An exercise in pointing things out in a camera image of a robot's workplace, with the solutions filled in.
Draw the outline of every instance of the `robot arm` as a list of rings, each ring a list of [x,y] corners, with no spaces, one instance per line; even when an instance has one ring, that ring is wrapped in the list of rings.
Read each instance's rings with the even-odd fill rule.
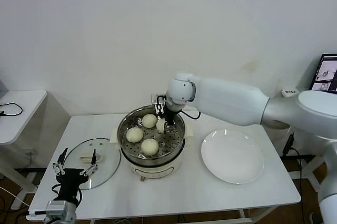
[[[179,113],[188,104],[201,113],[232,124],[263,124],[295,128],[295,137],[316,155],[323,155],[328,175],[322,182],[319,203],[325,224],[337,219],[337,95],[304,91],[291,98],[265,96],[241,83],[177,74],[170,82],[163,111]]]
[[[201,113],[236,125],[260,124],[269,100],[255,87],[193,74],[177,74],[166,96],[171,111],[189,104]]]
[[[337,139],[337,95],[305,91],[291,98],[270,99],[260,89],[242,83],[177,74],[171,80],[165,106],[179,112],[188,104],[201,113],[232,124],[289,125],[329,139]]]

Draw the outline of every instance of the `table leg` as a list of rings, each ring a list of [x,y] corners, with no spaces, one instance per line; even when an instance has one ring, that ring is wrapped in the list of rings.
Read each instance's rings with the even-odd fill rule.
[[[14,183],[22,189],[33,192],[36,186],[33,185],[28,179],[22,176],[19,172],[15,171],[6,161],[0,157],[0,173],[5,177],[11,179]]]
[[[251,215],[250,218],[252,219],[252,223],[257,223],[259,220],[266,217],[269,213],[274,211],[276,207],[268,207],[268,208],[257,208]]]
[[[37,172],[30,172],[27,176],[27,180],[30,182],[33,182],[35,177],[36,177]],[[17,198],[19,198],[20,200],[24,200],[27,196],[27,194],[29,193],[35,193],[36,192],[37,187],[35,187],[35,189],[33,191],[26,191],[25,189],[21,188],[21,191],[19,191],[19,193],[16,195]],[[18,200],[17,198],[14,199],[13,204],[11,206],[12,210],[18,210],[21,208],[22,202],[20,200]]]

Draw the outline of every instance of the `white wall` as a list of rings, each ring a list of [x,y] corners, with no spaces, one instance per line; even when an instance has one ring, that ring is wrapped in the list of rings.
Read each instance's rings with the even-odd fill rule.
[[[336,30],[337,0],[0,0],[0,80],[70,115],[148,104],[181,70],[274,96],[310,81]]]

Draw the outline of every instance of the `power cord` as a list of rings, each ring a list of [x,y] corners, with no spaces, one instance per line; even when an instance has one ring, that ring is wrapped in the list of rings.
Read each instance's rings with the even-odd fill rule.
[[[300,153],[298,152],[297,149],[290,147],[291,150],[294,150],[298,156],[300,156]],[[302,198],[302,161],[301,159],[299,159],[300,161],[300,196],[301,196],[301,210],[302,210],[302,221],[303,224],[305,224],[305,220],[304,220],[304,206],[303,206],[303,198]]]
[[[10,195],[12,195],[14,198],[16,198],[16,199],[17,199],[18,201],[20,201],[22,204],[25,204],[26,206],[30,207],[30,205],[28,205],[27,203],[23,202],[21,199],[19,199],[16,195],[12,194],[10,191],[7,191],[5,188],[2,188],[1,186],[0,186],[0,189],[2,189],[2,190],[4,190],[4,191],[8,192]]]
[[[5,209],[6,209],[6,202],[5,202],[5,199],[4,199],[1,195],[0,195],[0,199],[1,199],[1,201],[3,202],[3,205],[4,205],[3,209],[0,209],[0,215],[1,215],[3,212],[5,212],[5,213],[19,212],[19,211],[21,211],[21,210],[27,208],[27,206],[24,206],[24,207],[22,207],[22,208],[20,208],[20,209],[17,209],[17,210],[6,211],[6,210],[5,210]]]
[[[16,103],[0,104],[0,106],[6,106],[6,105],[16,105],[17,107],[20,108],[20,112],[17,113],[17,114],[6,114],[4,111],[0,111],[0,116],[18,116],[18,115],[20,115],[21,113],[23,113],[22,107],[19,106],[19,105],[16,104]]]
[[[33,155],[32,153],[29,153],[29,164],[27,164],[26,166],[22,167],[17,172],[23,171],[23,169],[26,169],[27,167],[29,167],[32,164],[32,155]]]

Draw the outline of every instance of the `small white table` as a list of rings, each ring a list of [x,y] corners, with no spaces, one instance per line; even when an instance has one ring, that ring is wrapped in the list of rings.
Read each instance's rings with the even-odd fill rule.
[[[48,201],[56,197],[51,187],[57,184],[51,163],[65,148],[72,149],[90,138],[110,138],[125,114],[74,116],[55,150],[51,162],[35,194],[30,212],[44,210]],[[101,186],[83,191],[77,219],[108,219],[155,215],[176,215],[225,210],[240,210],[241,218],[233,223],[254,223],[277,206],[301,200],[264,129],[259,125],[235,126],[202,114],[193,121],[182,115],[193,126],[194,138],[188,139],[180,168],[170,176],[158,180],[140,181],[122,157],[116,173]],[[235,185],[226,183],[209,172],[201,157],[203,139],[216,129],[237,130],[253,137],[261,147],[265,165],[254,182]],[[245,217],[242,209],[265,208]],[[28,217],[41,221],[43,215]]]
[[[46,96],[47,92],[44,90],[0,92],[0,104],[17,103],[23,109],[22,114],[18,116],[0,116],[0,145],[8,145],[16,141]],[[0,106],[0,110],[5,111],[6,114],[16,114],[20,111],[15,105]],[[16,172],[1,156],[0,173],[22,188],[17,195],[21,200],[28,193],[36,191],[36,186],[32,184],[36,172],[28,174],[25,178]],[[17,210],[20,206],[21,202],[15,199],[11,209]]]

